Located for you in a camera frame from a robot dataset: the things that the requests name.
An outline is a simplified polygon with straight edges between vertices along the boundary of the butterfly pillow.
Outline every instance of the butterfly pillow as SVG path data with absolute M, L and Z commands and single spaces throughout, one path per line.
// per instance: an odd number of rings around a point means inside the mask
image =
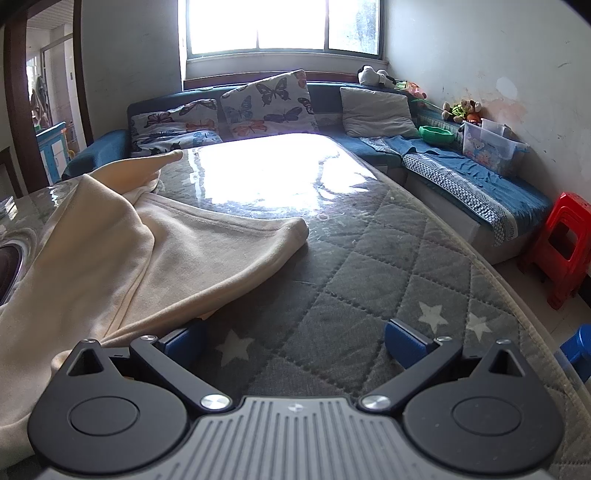
M 224 93 L 220 99 L 235 139 L 318 133 L 304 70 L 283 73 Z
M 165 112 L 131 117 L 131 156 L 148 157 L 176 149 L 221 143 L 217 102 L 200 99 Z

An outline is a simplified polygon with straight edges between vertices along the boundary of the door frame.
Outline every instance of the door frame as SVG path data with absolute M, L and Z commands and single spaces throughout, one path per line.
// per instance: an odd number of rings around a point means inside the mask
M 27 81 L 27 20 L 60 0 L 41 0 L 28 10 L 17 13 L 4 27 L 4 84 L 12 142 L 27 191 L 32 193 L 49 185 L 39 152 Z M 82 71 L 82 0 L 74 0 L 72 34 L 74 73 L 86 145 L 93 142 L 84 76 Z

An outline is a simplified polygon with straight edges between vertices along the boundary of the clear plastic container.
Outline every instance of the clear plastic container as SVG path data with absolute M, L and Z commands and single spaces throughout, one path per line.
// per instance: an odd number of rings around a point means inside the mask
M 517 173 L 523 154 L 529 147 L 464 122 L 464 155 L 503 177 Z
M 482 119 L 482 128 L 484 130 L 488 130 L 489 132 L 493 132 L 494 134 L 500 135 L 501 137 L 509 138 L 509 132 L 511 131 L 505 125 L 498 124 L 497 122 L 493 122 L 492 120 L 487 120 L 486 118 Z

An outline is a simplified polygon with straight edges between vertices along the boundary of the bed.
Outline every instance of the bed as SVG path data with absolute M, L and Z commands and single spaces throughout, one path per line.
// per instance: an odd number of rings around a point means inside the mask
M 550 473 L 591 477 L 589 393 L 527 306 L 421 202 L 328 137 L 187 150 L 163 168 L 157 193 L 233 215 L 298 215 L 310 228 L 275 276 L 207 319 L 208 345 L 191 368 L 205 381 L 237 400 L 355 399 L 402 371 L 383 344 L 391 318 L 430 338 L 461 339 L 473 354 L 509 338 L 564 417 Z M 26 460 L 7 478 L 32 478 L 37 468 Z

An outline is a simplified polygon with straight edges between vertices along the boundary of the panda plush toy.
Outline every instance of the panda plush toy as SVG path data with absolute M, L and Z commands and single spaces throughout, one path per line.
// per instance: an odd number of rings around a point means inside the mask
M 396 88 L 396 80 L 388 75 L 386 70 L 378 70 L 377 72 L 370 65 L 365 65 L 357 72 L 359 84 L 367 87 L 380 87 L 394 90 Z

